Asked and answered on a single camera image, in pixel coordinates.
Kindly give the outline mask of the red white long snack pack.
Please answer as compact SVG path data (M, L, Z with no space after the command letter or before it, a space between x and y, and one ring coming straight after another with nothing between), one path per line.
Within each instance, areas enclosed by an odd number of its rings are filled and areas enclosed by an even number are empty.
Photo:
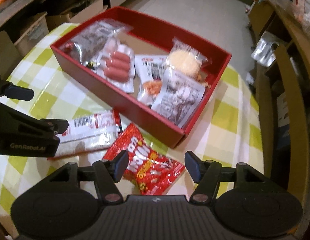
M121 133L121 118L114 109L73 119L67 130L58 135L60 144L53 159L105 150Z

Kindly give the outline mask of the red Trolli candy bag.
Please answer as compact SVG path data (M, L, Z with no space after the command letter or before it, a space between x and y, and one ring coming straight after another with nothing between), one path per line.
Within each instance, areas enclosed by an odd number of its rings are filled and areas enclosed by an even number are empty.
M185 166L147 146L140 130L131 123L104 155L114 159L122 150L128 151L129 161L124 178L134 183L142 195L163 194L182 174Z

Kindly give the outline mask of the silver white snack pouch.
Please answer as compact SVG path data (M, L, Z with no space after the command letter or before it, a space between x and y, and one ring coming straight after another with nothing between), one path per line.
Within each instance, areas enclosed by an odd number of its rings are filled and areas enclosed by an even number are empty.
M182 128L199 106L205 87L183 73L167 68L162 79L161 90L151 106L179 128Z

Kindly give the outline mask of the vacuum packed sausages pack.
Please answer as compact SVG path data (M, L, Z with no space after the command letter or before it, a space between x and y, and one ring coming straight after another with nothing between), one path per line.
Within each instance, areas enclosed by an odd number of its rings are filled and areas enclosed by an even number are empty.
M109 37L97 54L96 73L125 93L134 92L134 52L115 37Z

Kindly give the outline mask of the green white checkered tablecloth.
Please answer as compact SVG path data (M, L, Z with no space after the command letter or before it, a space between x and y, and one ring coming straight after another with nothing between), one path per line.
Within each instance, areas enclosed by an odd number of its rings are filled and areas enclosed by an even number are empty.
M211 89L205 91L195 115L179 127L65 55L59 46L79 32L72 31L77 26L64 23L54 29L9 76L14 85L34 90L32 100L1 97L0 102L36 119L69 122L113 108L121 114L123 131L134 123L146 135L148 146L180 163L189 150L202 160L216 160L226 167L244 162L264 173L259 106L241 75L230 65L224 69L226 51L188 33L192 38L185 43L191 41L195 47L199 41L198 50L207 46L203 54L217 54L203 69ZM10 210L17 197L66 163L90 166L104 155L105 150L64 159L0 155L0 223L16 237Z

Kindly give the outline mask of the dark clear snack bag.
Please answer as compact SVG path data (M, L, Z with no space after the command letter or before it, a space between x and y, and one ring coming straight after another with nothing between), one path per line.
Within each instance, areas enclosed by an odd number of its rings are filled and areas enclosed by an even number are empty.
M89 25L65 42L59 49L82 66L97 70L118 50L120 33L127 33L132 26L106 18Z

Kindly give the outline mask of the wooden chair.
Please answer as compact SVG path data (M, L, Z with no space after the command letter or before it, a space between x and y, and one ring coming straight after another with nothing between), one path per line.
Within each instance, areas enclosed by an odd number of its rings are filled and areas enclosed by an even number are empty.
M297 239L310 232L310 80L299 47L275 50L270 67L257 64L255 81L264 152L264 173L294 195L303 216Z

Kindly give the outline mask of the white orange snack pack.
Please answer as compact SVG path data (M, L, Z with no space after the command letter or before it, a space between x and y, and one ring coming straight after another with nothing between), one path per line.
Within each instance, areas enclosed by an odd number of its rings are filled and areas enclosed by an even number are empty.
M166 55L135 55L135 70L140 80L137 100L151 106L162 87Z

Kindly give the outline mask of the clear wrapped round pastry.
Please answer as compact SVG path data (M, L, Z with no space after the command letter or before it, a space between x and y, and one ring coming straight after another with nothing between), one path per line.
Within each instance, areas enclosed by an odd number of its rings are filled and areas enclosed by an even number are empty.
M197 49L176 37L172 42L173 47L166 58L165 67L177 70L194 80L200 80L199 72L212 64L212 58L205 57Z

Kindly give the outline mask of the cardboard box under sideboard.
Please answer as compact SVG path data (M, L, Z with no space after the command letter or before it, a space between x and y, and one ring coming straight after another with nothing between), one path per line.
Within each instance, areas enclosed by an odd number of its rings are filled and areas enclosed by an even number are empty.
M51 31L63 23L83 23L106 11L107 7L103 0L84 0L71 5L60 14L46 16L48 30Z

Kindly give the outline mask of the silver foil bag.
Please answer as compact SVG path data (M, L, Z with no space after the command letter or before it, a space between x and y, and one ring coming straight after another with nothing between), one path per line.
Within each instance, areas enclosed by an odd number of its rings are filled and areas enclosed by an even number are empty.
M278 42L267 41L261 38L252 52L251 58L264 67L270 67L276 59L274 51L278 46Z

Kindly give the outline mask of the wooden side shelf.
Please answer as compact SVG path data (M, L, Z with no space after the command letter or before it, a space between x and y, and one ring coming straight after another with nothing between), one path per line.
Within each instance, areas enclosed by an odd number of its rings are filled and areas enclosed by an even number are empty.
M248 13L249 27L255 38L260 38L267 30L281 40L295 44L310 80L310 38L295 19L293 8L291 2L282 8L278 0L254 0Z

